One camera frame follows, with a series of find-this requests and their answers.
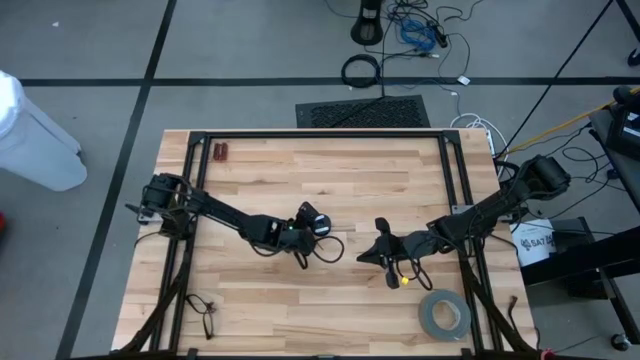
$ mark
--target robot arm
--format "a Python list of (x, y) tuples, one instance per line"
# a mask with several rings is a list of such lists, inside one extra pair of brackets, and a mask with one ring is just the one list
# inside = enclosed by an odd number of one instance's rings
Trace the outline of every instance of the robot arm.
[(307, 267), (306, 257), (315, 249), (314, 235), (324, 236), (331, 231), (329, 217), (319, 214), (307, 202), (300, 206), (295, 219), (248, 215), (172, 174), (153, 176), (143, 189), (137, 212), (147, 217), (159, 214), (163, 220), (160, 233), (179, 238), (188, 236), (194, 216), (207, 217), (236, 230), (254, 249), (266, 250), (268, 255), (293, 253), (303, 269)]
[(395, 289), (399, 285), (392, 264), (409, 259), (413, 261), (436, 252), (465, 249), (467, 240), (490, 234), (500, 216), (529, 199), (553, 199), (567, 190), (570, 180), (569, 174), (555, 159), (538, 155), (523, 163), (511, 179), (501, 184), (499, 191), (463, 213), (443, 216), (428, 223), (428, 230), (397, 237), (391, 234), (385, 219), (376, 219), (380, 236), (375, 245), (357, 260), (385, 268), (387, 285)]

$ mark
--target wooden tabletop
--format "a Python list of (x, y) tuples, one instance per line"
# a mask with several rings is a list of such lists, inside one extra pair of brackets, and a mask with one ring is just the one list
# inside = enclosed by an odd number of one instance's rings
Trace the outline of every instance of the wooden tabletop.
[[(182, 173), (188, 134), (187, 130), (165, 132), (156, 173)], [(481, 130), (465, 129), (460, 135), (473, 198), (478, 202), (498, 190), (489, 147)], [(214, 162), (209, 157), (205, 190), (210, 195), (249, 214), (285, 219), (293, 217), (303, 201), (309, 201), (331, 217), (332, 235), (344, 241), (346, 251), (336, 264), (323, 263), (312, 255), (309, 268), (302, 270), (292, 255), (257, 256), (234, 231), (201, 219), (188, 293), (215, 301), (216, 336), (206, 340), (202, 316), (187, 307), (181, 353), (195, 347), (199, 354), (459, 355), (460, 348), (473, 348), (470, 335), (457, 342), (442, 342), (422, 331), (417, 304), (428, 293), (417, 281), (391, 290), (381, 268), (355, 260), (379, 235), (374, 226), (376, 217), (385, 217), (393, 233), (405, 235), (449, 214), (435, 139), (224, 142), (229, 149), (227, 161)], [(461, 199), (451, 149), (449, 157)], [(194, 166), (192, 179), (196, 170)], [(156, 230), (154, 226), (143, 227), (140, 235)], [(511, 239), (506, 227), (499, 226), (496, 234)], [(167, 244), (164, 237), (149, 236), (135, 249), (114, 349), (126, 344), (153, 310)], [(324, 257), (337, 254), (338, 247), (330, 240), (322, 245), (318, 251)], [(533, 320), (513, 248), (489, 237), (485, 256), (496, 304), (506, 315), (510, 296), (518, 297), (513, 312), (518, 330), (535, 345)], [(455, 252), (422, 260), (436, 289), (463, 296)], [(401, 269), (411, 273), (407, 264)], [(484, 345), (491, 348), (479, 302), (478, 309)], [(170, 309), (165, 318), (161, 348), (168, 343), (172, 313)], [(451, 322), (446, 308), (436, 308), (436, 318), (443, 325)]]

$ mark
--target duct tape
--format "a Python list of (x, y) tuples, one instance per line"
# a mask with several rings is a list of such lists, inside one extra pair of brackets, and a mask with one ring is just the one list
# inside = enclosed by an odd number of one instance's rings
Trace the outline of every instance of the duct tape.
[[(449, 329), (441, 328), (433, 316), (433, 308), (444, 303), (453, 312), (455, 321)], [(458, 341), (469, 333), (471, 327), (471, 311), (460, 295), (449, 290), (434, 290), (425, 296), (418, 308), (418, 318), (422, 330), (441, 341)]]

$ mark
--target white bucket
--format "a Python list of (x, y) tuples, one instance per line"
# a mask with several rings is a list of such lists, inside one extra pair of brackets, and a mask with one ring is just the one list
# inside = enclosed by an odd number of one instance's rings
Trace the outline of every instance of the white bucket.
[(24, 95), (20, 82), (0, 71), (0, 167), (54, 191), (87, 178), (80, 144)]

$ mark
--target small red object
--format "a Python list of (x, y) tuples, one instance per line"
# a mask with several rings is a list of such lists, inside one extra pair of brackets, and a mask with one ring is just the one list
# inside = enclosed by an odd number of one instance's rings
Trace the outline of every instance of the small red object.
[(220, 160), (220, 144), (218, 143), (213, 146), (213, 160)]
[(229, 145), (227, 143), (222, 143), (222, 150), (220, 151), (220, 160), (227, 160), (227, 151), (229, 150)]

